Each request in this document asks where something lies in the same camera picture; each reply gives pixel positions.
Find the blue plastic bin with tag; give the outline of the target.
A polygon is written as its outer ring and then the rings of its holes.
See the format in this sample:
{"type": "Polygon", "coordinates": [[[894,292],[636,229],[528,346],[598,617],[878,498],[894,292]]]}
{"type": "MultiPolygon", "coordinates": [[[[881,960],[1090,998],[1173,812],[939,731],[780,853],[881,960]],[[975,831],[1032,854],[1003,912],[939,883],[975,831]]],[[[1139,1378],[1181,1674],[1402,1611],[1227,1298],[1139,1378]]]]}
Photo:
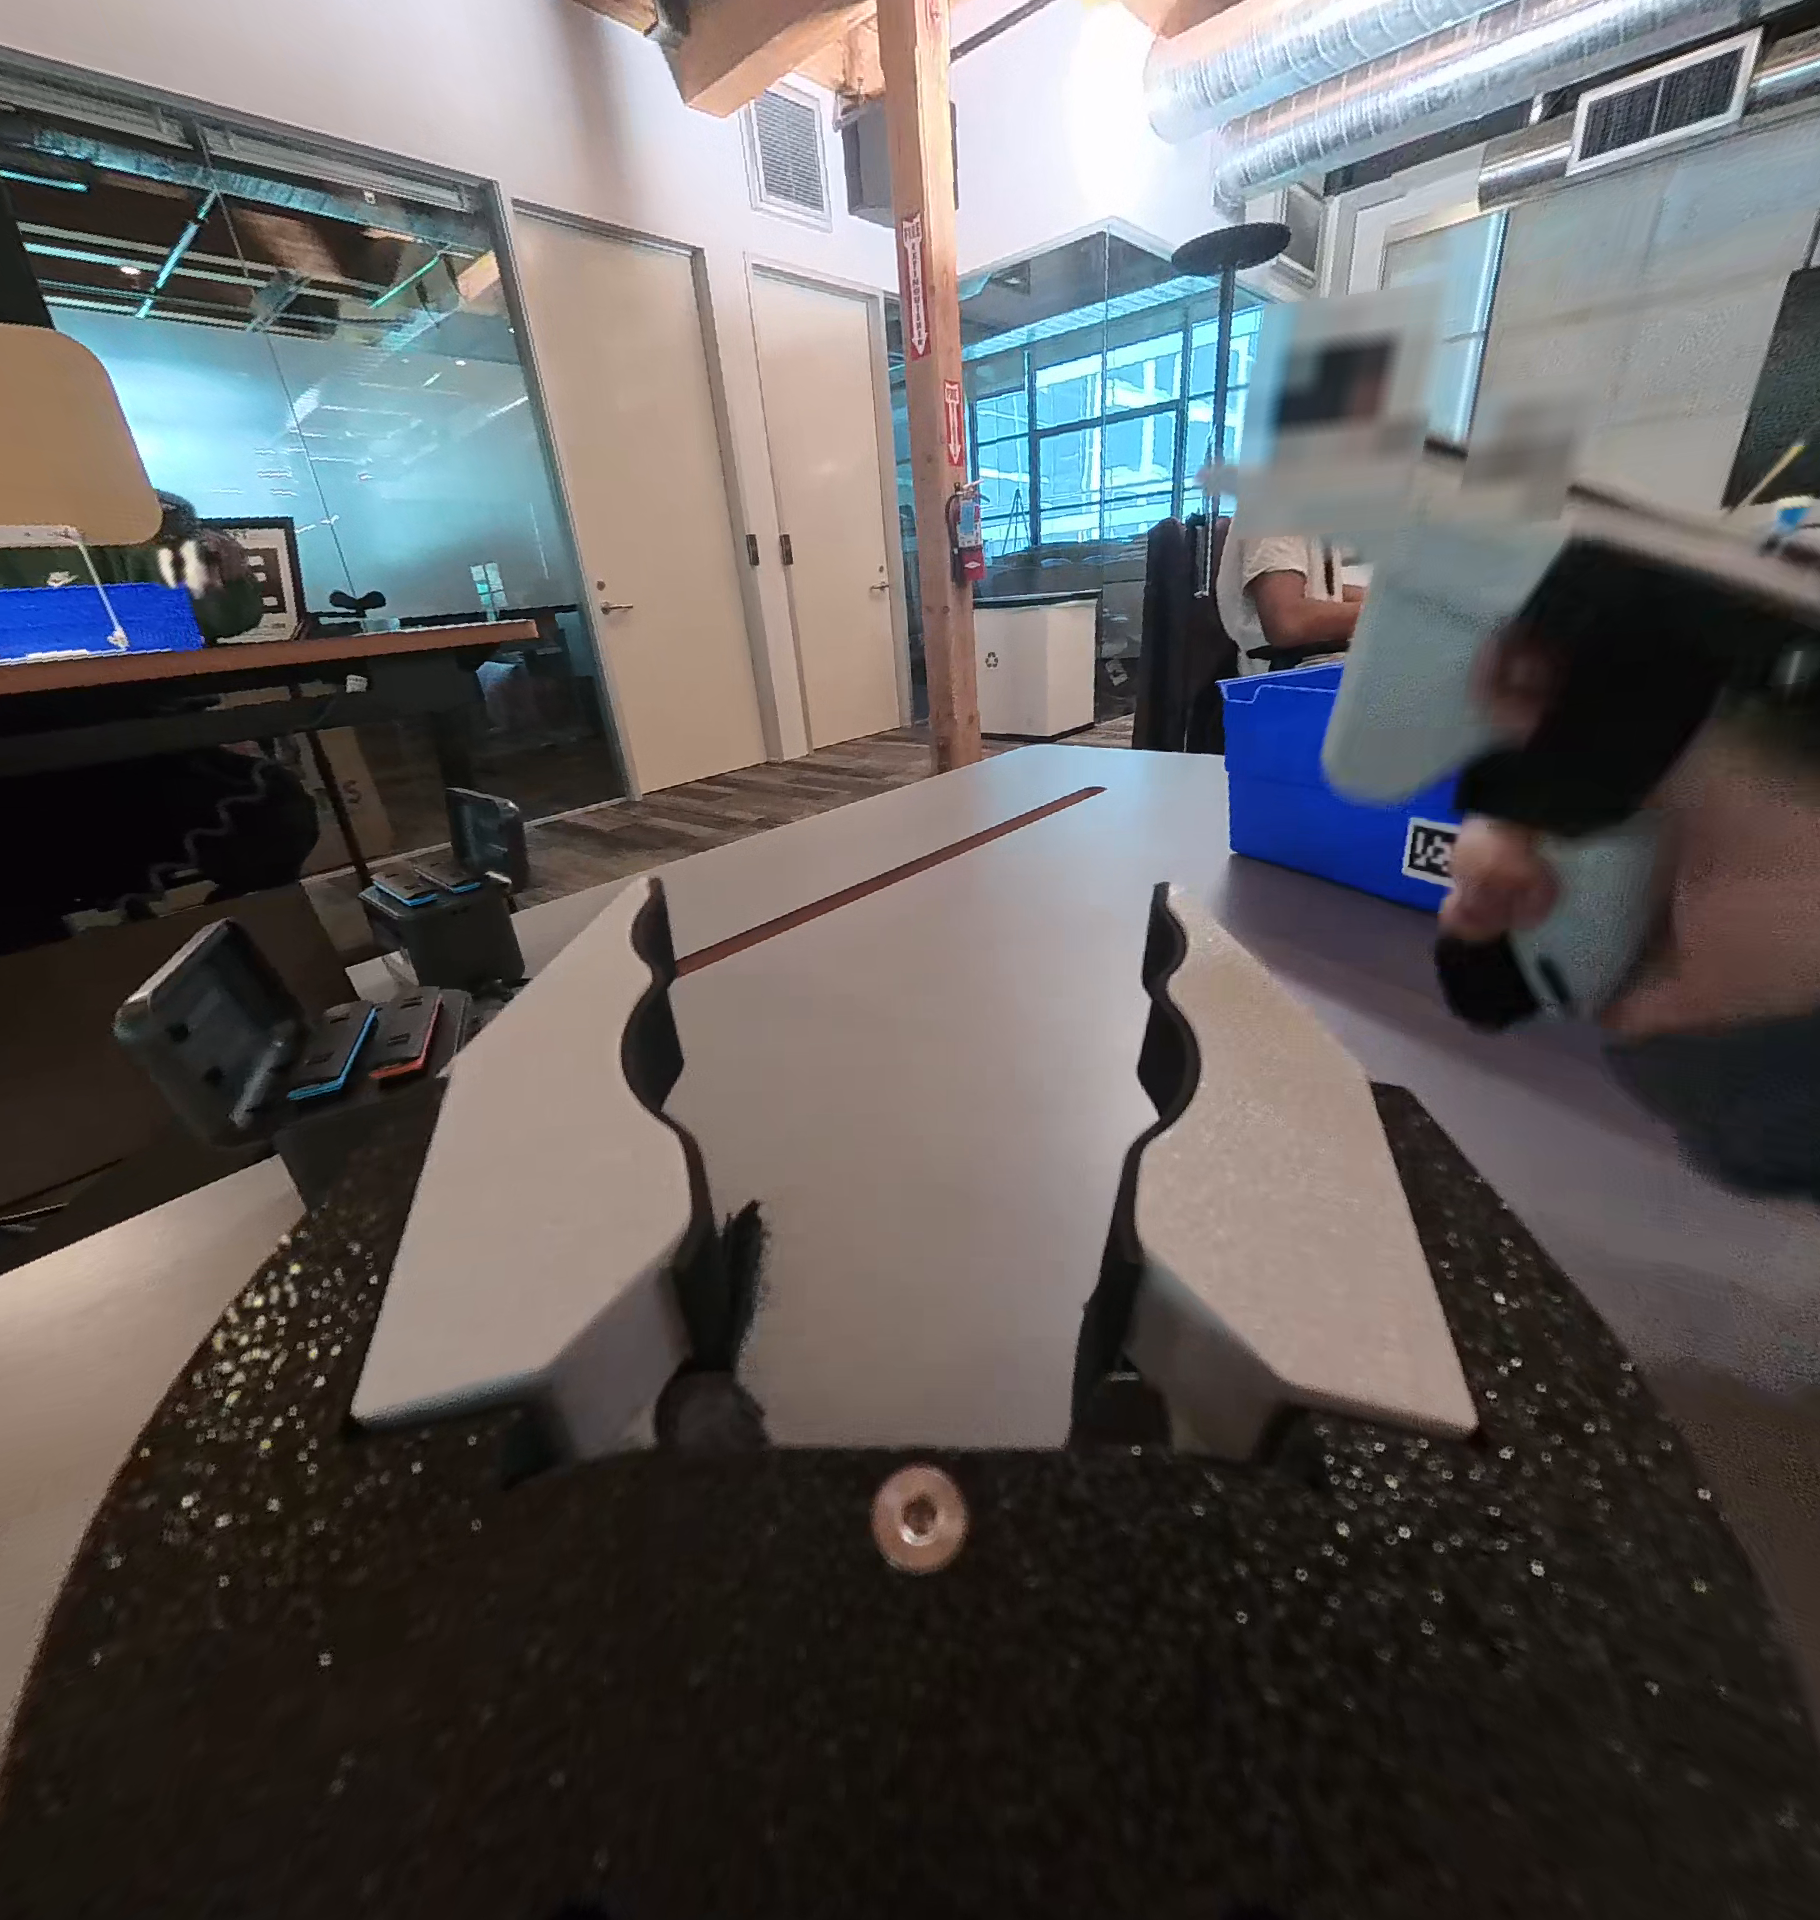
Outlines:
{"type": "Polygon", "coordinates": [[[1333,791],[1321,753],[1341,666],[1219,680],[1234,854],[1433,916],[1462,829],[1455,776],[1390,803],[1333,791]]]}

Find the black floor lamp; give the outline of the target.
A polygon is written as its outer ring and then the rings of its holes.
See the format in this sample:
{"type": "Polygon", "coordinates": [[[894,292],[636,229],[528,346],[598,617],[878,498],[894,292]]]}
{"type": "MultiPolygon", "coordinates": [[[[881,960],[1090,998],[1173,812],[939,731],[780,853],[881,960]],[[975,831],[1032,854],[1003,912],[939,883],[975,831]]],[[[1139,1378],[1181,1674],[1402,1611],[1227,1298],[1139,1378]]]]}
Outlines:
{"type": "Polygon", "coordinates": [[[1237,220],[1184,242],[1169,257],[1169,265],[1184,276],[1213,276],[1213,333],[1210,364],[1210,437],[1205,459],[1200,462],[1198,488],[1204,508],[1204,532],[1213,535],[1219,519],[1219,495],[1205,484],[1204,474],[1219,469],[1227,444],[1227,403],[1236,281],[1278,258],[1288,245],[1288,227],[1282,223],[1237,220]]]}

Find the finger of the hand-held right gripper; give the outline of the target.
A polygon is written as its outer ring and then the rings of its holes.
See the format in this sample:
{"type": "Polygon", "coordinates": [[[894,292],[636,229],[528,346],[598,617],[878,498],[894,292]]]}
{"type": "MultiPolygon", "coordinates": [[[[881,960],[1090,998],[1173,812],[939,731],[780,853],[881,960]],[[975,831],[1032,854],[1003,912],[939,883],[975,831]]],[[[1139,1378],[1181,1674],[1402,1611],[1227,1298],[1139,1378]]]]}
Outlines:
{"type": "Polygon", "coordinates": [[[1569,647],[1524,621],[1569,523],[1426,519],[1387,535],[1321,745],[1332,791],[1402,803],[1521,743],[1569,683],[1569,647]]]}

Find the cardboard box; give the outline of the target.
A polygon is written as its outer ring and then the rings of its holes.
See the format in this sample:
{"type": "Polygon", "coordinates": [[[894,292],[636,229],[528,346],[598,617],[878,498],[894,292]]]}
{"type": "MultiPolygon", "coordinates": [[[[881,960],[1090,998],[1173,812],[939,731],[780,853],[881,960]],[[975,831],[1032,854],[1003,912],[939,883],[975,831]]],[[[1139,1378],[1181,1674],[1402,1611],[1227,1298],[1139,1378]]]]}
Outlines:
{"type": "Polygon", "coordinates": [[[396,832],[358,733],[333,729],[322,731],[318,738],[342,808],[330,800],[322,763],[308,736],[294,733],[270,743],[275,763],[297,778],[316,812],[318,839],[304,858],[300,870],[304,878],[354,867],[344,821],[368,867],[376,867],[396,851],[396,832]]]}

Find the person's right hand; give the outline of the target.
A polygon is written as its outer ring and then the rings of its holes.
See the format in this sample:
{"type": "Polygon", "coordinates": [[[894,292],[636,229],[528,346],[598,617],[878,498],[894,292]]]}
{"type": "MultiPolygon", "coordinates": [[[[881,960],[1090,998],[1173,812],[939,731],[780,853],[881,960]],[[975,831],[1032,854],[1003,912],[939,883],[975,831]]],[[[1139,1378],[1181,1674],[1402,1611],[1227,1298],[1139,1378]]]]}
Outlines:
{"type": "MultiPolygon", "coordinates": [[[[1498,733],[1527,738],[1554,685],[1546,640],[1508,630],[1483,648],[1478,698],[1498,733]]],[[[1666,832],[1667,907],[1599,1022],[1626,1041],[1713,1032],[1820,1009],[1820,757],[1788,722],[1711,714],[1647,806],[1666,832]]],[[[1538,928],[1559,880],[1541,837],[1467,817],[1440,932],[1487,946],[1538,928]]]]}

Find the white door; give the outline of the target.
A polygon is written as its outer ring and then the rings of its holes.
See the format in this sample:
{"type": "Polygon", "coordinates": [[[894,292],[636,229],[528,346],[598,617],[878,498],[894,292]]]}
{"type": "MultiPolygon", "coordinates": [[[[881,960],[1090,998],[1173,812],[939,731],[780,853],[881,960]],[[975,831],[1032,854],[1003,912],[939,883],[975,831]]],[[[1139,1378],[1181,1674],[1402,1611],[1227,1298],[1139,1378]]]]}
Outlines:
{"type": "Polygon", "coordinates": [[[909,719],[905,576],[883,298],[751,255],[743,265],[770,502],[757,611],[777,759],[909,719]]]}
{"type": "Polygon", "coordinates": [[[757,765],[696,261],[533,209],[509,233],[627,787],[647,796],[757,765]]]}

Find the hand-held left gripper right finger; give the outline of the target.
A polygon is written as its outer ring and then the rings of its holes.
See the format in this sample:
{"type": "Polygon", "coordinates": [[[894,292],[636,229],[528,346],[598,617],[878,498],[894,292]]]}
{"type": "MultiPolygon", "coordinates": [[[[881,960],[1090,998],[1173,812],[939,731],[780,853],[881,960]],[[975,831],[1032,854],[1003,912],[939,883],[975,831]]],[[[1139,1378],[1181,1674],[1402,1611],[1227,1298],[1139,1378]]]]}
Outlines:
{"type": "Polygon", "coordinates": [[[1466,1440],[1473,1394],[1377,1092],[1202,904],[1147,908],[1137,1083],[1074,1352],[1074,1442],[1227,1463],[1307,1417],[1466,1440]]]}

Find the wooden post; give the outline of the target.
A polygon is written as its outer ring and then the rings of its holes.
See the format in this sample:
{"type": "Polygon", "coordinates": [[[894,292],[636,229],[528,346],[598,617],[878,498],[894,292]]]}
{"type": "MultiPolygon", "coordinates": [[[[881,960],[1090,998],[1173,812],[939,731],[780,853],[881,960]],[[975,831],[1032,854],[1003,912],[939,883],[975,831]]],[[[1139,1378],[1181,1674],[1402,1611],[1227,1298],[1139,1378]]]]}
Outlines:
{"type": "Polygon", "coordinates": [[[973,590],[956,576],[949,505],[968,478],[956,253],[949,31],[943,3],[873,12],[914,483],[922,660],[937,772],[981,761],[973,590]]]}

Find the black wall speaker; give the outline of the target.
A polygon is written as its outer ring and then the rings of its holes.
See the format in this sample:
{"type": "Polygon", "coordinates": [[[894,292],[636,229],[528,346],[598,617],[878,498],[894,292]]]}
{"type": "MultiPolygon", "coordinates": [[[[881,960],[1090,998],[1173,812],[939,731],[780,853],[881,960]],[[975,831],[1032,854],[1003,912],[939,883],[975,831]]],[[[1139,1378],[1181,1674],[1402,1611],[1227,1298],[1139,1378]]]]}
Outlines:
{"type": "Polygon", "coordinates": [[[850,216],[889,229],[895,220],[895,194],[885,98],[875,96],[842,107],[834,127],[839,137],[850,216]]]}

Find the small framed marker sign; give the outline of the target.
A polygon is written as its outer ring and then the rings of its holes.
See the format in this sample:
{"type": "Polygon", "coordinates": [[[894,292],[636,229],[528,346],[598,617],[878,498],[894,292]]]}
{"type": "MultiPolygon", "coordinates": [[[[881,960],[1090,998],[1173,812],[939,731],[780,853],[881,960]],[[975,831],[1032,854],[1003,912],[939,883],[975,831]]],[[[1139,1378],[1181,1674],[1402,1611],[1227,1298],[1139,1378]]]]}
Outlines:
{"type": "Polygon", "coordinates": [[[294,516],[202,520],[203,593],[193,596],[209,647],[283,645],[308,636],[294,516]]]}

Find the black battery charger case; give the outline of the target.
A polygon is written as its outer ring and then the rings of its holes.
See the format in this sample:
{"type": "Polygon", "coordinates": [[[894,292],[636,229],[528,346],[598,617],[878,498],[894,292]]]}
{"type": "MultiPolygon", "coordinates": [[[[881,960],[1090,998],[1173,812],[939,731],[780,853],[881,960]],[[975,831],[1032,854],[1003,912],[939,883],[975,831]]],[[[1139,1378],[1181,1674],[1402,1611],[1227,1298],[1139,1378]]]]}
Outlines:
{"type": "Polygon", "coordinates": [[[431,1092],[476,1028],[455,989],[308,1011],[249,931],[202,927],[115,1009],[112,1037],[211,1148],[356,1139],[431,1092]]]}
{"type": "Polygon", "coordinates": [[[529,885],[519,808],[474,787],[444,791],[448,854],[376,874],[358,895],[371,939],[422,989],[508,997],[526,979],[515,896],[529,885]]]}

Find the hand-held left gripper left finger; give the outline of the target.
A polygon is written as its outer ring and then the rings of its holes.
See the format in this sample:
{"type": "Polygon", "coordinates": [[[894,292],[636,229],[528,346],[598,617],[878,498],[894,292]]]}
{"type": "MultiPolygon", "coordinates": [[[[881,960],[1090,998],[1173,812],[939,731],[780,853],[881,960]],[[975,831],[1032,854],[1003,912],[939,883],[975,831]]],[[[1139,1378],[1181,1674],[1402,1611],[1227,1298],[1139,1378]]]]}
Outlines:
{"type": "Polygon", "coordinates": [[[559,1455],[754,1452],[754,1206],[718,1219],[657,878],[627,883],[448,1070],[351,1390],[359,1428],[512,1408],[559,1455]]]}

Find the white recycling cabinet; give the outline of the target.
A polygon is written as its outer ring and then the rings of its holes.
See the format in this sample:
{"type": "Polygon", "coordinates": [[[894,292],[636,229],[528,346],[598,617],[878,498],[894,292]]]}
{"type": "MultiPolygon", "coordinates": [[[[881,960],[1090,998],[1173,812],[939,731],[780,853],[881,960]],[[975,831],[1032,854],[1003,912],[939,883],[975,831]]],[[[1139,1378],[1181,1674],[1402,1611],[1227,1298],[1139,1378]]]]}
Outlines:
{"type": "Polygon", "coordinates": [[[986,738],[1053,743],[1094,725],[1098,595],[981,598],[972,611],[986,738]]]}

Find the beige board on clear stand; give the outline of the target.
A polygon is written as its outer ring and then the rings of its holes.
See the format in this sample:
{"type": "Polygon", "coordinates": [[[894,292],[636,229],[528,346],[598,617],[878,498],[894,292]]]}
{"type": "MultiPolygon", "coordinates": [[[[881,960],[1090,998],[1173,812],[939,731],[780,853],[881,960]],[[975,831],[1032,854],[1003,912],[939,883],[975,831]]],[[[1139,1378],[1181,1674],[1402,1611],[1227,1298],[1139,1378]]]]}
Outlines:
{"type": "Polygon", "coordinates": [[[0,552],[73,549],[123,652],[92,552],[154,540],[162,516],[104,364],[58,331],[0,323],[0,552]]]}

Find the wide silver ceiling duct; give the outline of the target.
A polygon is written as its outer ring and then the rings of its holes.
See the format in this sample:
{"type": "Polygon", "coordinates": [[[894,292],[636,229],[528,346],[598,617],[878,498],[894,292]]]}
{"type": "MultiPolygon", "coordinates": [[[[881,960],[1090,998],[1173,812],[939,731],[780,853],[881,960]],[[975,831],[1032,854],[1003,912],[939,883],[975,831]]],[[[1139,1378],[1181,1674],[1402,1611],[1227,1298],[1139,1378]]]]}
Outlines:
{"type": "Polygon", "coordinates": [[[1773,3],[1244,3],[1158,37],[1141,68],[1153,133],[1179,143],[1327,84],[1515,68],[1526,93],[1780,15],[1773,3]]]}

